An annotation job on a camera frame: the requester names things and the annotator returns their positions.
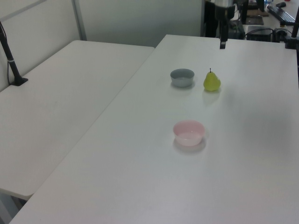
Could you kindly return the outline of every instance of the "wall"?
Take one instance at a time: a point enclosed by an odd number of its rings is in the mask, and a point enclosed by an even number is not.
[[[79,40],[71,0],[46,0],[2,25],[21,76],[71,41]],[[8,86],[6,70],[7,60],[0,47],[0,91]]]
[[[75,2],[81,28],[89,41],[156,47],[166,34],[202,34],[204,0]]]

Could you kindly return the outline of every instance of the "green pear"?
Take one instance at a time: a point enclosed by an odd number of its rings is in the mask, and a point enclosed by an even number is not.
[[[220,79],[215,75],[215,73],[210,72],[207,73],[206,79],[204,81],[204,87],[207,91],[216,91],[219,89],[221,85]]]

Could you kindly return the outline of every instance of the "white table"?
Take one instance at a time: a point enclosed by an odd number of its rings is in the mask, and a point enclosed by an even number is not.
[[[192,88],[171,86],[178,68]],[[167,35],[11,224],[299,223],[298,113],[284,44]],[[205,125],[199,146],[174,142],[183,119]]]
[[[74,41],[0,93],[0,192],[29,199],[153,48]]]

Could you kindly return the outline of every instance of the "electronic equipment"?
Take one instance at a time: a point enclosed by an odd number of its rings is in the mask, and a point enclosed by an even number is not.
[[[295,24],[295,19],[285,10],[273,6],[267,6],[267,9],[269,9],[269,13],[275,16],[279,21],[284,20],[286,25],[293,26]]]

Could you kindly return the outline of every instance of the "cable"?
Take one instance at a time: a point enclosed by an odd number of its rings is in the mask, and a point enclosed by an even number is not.
[[[274,32],[274,30],[271,29],[271,28],[255,29],[255,30],[252,30],[252,31],[248,32],[247,34],[245,34],[245,38],[247,39],[246,36],[247,36],[248,34],[252,34],[252,33],[255,33],[255,32],[258,32],[258,31],[262,31],[262,30],[271,30],[272,32]]]
[[[8,81],[8,85],[10,85],[10,82],[9,82],[9,62],[7,62],[7,81]]]
[[[4,33],[5,39],[7,40],[5,29],[3,28],[1,21],[0,21],[0,27],[1,27],[2,31],[3,31],[3,33]]]
[[[285,31],[288,31],[290,34],[292,34],[292,32],[290,30],[287,30],[287,29],[284,29],[284,28],[276,28],[275,31],[276,30],[285,30]]]
[[[2,32],[4,33],[5,39],[7,40],[5,29],[3,28],[1,22],[0,22],[0,28],[1,28]],[[8,85],[10,85],[10,82],[9,82],[9,62],[8,61],[7,61],[7,81],[8,81]]]

